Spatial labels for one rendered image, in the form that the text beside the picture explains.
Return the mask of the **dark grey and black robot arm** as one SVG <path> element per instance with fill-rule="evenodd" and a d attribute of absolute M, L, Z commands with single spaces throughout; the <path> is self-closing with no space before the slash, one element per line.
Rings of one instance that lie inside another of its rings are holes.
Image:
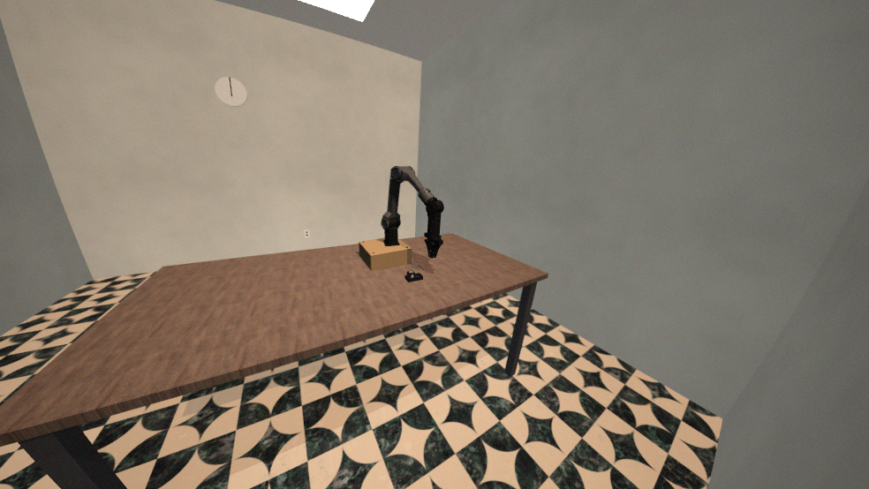
<path fill-rule="evenodd" d="M 398 179 L 397 181 L 395 181 Z M 401 224 L 400 214 L 397 212 L 401 180 L 408 181 L 419 193 L 419 198 L 426 205 L 428 223 L 431 229 L 439 229 L 441 225 L 441 212 L 444 209 L 442 201 L 435 198 L 430 189 L 424 188 L 415 175 L 411 166 L 395 166 L 390 171 L 388 211 L 382 216 L 382 227 L 385 229 L 385 246 L 400 245 L 398 243 L 397 229 Z M 430 203 L 431 202 L 431 203 Z"/>

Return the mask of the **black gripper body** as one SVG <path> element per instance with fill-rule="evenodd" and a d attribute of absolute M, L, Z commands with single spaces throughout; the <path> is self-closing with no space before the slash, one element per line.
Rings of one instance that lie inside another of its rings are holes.
<path fill-rule="evenodd" d="M 427 233 L 425 233 L 424 237 L 427 237 L 427 239 L 430 239 L 430 240 L 434 239 L 438 245 L 443 244 L 443 240 L 441 240 L 442 236 L 440 236 L 440 229 L 431 229 L 431 228 L 427 227 Z"/>

